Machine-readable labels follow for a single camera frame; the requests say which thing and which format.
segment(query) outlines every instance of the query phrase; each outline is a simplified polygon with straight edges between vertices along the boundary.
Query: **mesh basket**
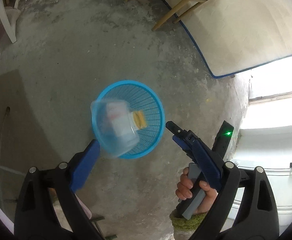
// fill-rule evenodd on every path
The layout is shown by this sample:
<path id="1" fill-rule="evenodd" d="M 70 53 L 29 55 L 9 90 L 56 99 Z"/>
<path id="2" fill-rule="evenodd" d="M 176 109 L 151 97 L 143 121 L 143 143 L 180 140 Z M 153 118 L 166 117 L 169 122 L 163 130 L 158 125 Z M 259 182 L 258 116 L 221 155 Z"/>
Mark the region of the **mesh basket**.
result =
<path id="1" fill-rule="evenodd" d="M 146 128 L 137 131 L 138 144 L 120 158 L 139 158 L 156 147 L 164 132 L 165 114 L 163 106 L 153 90 L 136 81 L 119 81 L 105 88 L 96 101 L 101 99 L 125 100 L 129 103 L 130 111 L 142 110 L 147 122 Z"/>

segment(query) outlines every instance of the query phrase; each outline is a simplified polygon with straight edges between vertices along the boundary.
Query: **stained floor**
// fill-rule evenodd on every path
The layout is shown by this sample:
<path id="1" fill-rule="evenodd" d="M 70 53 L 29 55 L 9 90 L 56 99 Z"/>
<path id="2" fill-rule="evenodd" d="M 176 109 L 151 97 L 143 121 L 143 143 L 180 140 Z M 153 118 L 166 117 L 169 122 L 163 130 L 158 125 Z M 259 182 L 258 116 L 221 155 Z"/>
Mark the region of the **stained floor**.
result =
<path id="1" fill-rule="evenodd" d="M 235 126 L 229 158 L 248 102 L 246 80 L 213 79 L 180 24 L 151 28 L 168 8 L 161 0 L 21 0 L 17 42 L 0 59 L 0 126 L 7 106 L 2 165 L 27 172 L 54 168 L 94 138 L 90 104 L 113 82 L 152 88 L 166 120 L 208 145 L 223 120 Z M 106 218 L 118 239 L 167 239 L 174 192 L 190 159 L 165 131 L 157 148 L 136 160 L 100 158 L 78 196 Z M 23 177 L 2 172 L 5 199 Z M 15 204 L 5 204 L 13 219 Z"/>

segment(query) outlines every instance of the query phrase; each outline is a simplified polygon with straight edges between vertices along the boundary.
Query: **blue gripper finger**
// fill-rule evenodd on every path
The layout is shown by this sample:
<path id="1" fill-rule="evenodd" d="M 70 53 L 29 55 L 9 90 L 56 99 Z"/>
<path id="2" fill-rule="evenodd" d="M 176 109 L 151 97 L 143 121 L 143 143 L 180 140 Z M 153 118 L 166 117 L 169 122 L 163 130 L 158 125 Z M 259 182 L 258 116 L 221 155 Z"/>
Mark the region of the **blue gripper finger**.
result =
<path id="1" fill-rule="evenodd" d="M 193 156 L 210 187 L 219 192 L 221 189 L 220 171 L 198 140 L 193 142 Z"/>
<path id="2" fill-rule="evenodd" d="M 100 145 L 97 140 L 92 140 L 83 152 L 83 156 L 78 162 L 72 175 L 70 184 L 71 190 L 75 193 L 82 188 L 87 180 L 92 168 L 94 167 L 100 153 Z"/>
<path id="3" fill-rule="evenodd" d="M 176 135 L 173 136 L 173 141 L 177 143 L 183 151 L 191 151 L 187 143 L 185 143 L 182 139 L 179 139 Z"/>

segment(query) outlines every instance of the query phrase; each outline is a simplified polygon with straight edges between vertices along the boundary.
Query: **green knitted fabric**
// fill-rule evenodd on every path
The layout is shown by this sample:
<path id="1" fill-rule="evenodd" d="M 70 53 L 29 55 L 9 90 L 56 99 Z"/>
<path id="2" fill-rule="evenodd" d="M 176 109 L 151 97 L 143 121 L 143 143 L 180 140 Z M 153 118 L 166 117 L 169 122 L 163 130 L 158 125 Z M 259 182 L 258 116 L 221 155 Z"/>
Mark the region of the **green knitted fabric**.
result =
<path id="1" fill-rule="evenodd" d="M 176 217 L 176 210 L 174 210 L 170 215 L 169 218 L 172 221 L 174 229 L 178 231 L 195 231 L 200 223 L 204 220 L 207 213 L 203 213 L 200 215 L 193 215 L 191 216 L 190 220 L 186 218 L 178 218 Z"/>

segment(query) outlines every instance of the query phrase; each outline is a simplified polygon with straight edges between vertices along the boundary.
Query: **cloth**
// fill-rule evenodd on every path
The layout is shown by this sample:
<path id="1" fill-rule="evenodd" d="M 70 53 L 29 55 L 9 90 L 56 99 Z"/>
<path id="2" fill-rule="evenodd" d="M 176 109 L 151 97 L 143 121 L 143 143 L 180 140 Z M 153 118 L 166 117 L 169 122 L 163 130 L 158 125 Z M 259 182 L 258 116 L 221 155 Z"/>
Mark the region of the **cloth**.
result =
<path id="1" fill-rule="evenodd" d="M 179 217 L 176 209 L 169 215 L 174 227 L 175 240 L 188 240 L 204 220 L 207 213 L 193 215 L 190 220 Z"/>

